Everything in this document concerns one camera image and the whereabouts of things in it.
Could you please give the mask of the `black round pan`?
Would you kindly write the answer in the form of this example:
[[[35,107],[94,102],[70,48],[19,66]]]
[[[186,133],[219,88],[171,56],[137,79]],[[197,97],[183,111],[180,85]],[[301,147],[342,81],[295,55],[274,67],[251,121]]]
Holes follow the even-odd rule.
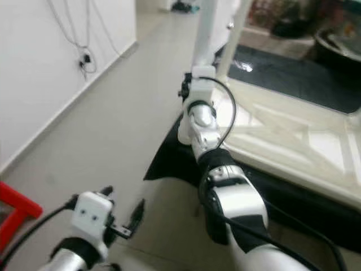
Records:
[[[320,29],[314,34],[314,62],[344,75],[361,75],[361,59],[350,56],[331,39],[330,29]]]

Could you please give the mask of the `black tablecloth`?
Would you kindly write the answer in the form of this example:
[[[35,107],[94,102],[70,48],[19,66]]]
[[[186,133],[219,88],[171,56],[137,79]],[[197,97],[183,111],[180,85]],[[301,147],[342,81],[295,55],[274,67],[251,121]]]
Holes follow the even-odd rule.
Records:
[[[230,77],[258,87],[315,103],[342,113],[361,108],[361,75],[344,75],[316,62],[293,60],[240,46],[235,61],[253,65],[251,73],[233,64]],[[177,140],[173,124],[157,150],[144,179],[173,177],[197,186],[201,176],[191,150]],[[330,238],[333,243],[361,255],[361,210],[353,210],[318,192],[297,186],[256,166],[242,169],[264,199]]]

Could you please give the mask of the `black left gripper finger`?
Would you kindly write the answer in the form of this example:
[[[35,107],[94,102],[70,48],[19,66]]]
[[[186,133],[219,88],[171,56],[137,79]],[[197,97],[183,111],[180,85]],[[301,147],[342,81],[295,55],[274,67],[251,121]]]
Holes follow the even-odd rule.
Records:
[[[133,212],[131,213],[130,222],[129,222],[129,230],[135,232],[139,225],[142,224],[142,220],[144,217],[146,199],[141,199],[138,202],[137,206],[134,207]]]

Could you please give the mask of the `red plastic stool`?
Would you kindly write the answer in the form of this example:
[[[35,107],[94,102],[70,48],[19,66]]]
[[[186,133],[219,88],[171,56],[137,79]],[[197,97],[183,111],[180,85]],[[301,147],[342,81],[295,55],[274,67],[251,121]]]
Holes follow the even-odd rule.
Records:
[[[23,222],[39,218],[43,214],[43,207],[5,182],[0,182],[0,201],[11,207],[10,214],[0,227],[0,252],[3,252]]]

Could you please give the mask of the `white plastic table top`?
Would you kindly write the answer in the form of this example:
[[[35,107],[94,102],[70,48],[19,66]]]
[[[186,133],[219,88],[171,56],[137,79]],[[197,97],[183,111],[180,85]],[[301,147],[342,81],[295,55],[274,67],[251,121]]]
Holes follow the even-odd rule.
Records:
[[[211,106],[186,112],[181,100],[178,139],[195,158],[221,147],[239,163],[361,210],[361,108],[342,113],[235,79],[215,82]]]

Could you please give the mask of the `black floor mop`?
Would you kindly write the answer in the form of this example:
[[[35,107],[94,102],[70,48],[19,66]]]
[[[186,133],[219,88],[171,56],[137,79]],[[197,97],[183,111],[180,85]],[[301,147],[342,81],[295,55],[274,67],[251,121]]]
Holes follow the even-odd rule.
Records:
[[[196,13],[196,11],[200,10],[200,7],[198,5],[194,5],[193,3],[186,3],[182,0],[176,0],[171,5],[170,10],[179,14],[192,15]]]

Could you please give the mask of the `flat clear tape patch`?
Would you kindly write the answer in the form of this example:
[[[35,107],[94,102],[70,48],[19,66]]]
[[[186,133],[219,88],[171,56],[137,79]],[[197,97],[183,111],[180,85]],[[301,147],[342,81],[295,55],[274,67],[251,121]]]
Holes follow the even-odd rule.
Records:
[[[234,60],[233,64],[235,65],[235,67],[237,67],[237,69],[242,70],[244,72],[251,73],[254,70],[253,65],[251,65],[250,63],[235,61]]]

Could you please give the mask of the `white threaded table leg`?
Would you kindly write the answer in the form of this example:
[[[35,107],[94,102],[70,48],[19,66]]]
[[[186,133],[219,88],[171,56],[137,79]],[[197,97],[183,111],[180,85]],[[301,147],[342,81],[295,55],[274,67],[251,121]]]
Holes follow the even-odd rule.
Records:
[[[199,24],[192,58],[193,67],[211,65],[213,62],[212,38],[217,2],[218,0],[200,0],[197,12]]]
[[[227,43],[223,47],[223,52],[217,69],[217,79],[227,82],[228,72],[232,64],[233,57],[240,42],[246,18],[248,16],[253,0],[240,0],[239,6],[233,15],[233,26],[230,29],[230,35]]]

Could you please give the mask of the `shiny black bag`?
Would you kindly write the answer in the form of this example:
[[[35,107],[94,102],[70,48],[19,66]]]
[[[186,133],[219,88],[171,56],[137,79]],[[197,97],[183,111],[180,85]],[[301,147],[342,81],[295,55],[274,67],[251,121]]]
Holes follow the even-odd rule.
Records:
[[[292,0],[270,33],[278,38],[302,38],[312,26],[317,0]]]

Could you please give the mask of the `beige padded base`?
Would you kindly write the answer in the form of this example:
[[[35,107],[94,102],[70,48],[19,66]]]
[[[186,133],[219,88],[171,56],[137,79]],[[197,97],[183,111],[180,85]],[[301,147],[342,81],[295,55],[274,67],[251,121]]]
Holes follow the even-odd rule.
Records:
[[[312,37],[299,39],[278,38],[265,29],[245,27],[240,36],[239,45],[252,47],[257,51],[276,54],[291,59],[304,59],[314,48]]]

